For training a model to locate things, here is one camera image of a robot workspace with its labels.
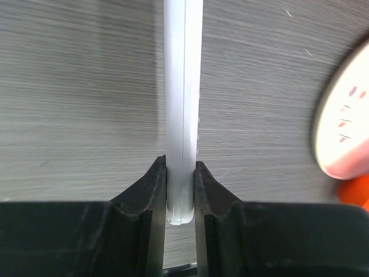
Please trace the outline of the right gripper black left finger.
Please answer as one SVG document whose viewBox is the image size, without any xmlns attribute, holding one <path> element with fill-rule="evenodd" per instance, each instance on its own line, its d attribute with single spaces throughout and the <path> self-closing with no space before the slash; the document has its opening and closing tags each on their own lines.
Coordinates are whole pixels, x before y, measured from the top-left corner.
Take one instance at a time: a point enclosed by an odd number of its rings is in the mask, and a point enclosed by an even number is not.
<svg viewBox="0 0 369 277">
<path fill-rule="evenodd" d="M 1 203 L 2 276 L 161 276 L 165 157 L 109 201 Z"/>
</svg>

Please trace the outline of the white remote control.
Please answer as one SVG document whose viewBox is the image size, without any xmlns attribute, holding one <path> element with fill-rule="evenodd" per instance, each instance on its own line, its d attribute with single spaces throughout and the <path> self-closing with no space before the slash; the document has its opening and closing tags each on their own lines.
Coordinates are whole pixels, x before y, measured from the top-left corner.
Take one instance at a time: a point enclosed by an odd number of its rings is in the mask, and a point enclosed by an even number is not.
<svg viewBox="0 0 369 277">
<path fill-rule="evenodd" d="M 203 1 L 164 1 L 167 220 L 191 222 L 197 159 Z"/>
</svg>

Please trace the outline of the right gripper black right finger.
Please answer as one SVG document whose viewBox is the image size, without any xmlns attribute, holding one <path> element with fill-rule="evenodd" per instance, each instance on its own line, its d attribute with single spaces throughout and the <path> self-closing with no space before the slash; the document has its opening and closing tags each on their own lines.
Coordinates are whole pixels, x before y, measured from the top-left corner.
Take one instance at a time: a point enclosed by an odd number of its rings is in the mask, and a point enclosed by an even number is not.
<svg viewBox="0 0 369 277">
<path fill-rule="evenodd" d="M 368 213 L 354 205 L 245 202 L 198 162 L 199 276 L 367 276 Z"/>
</svg>

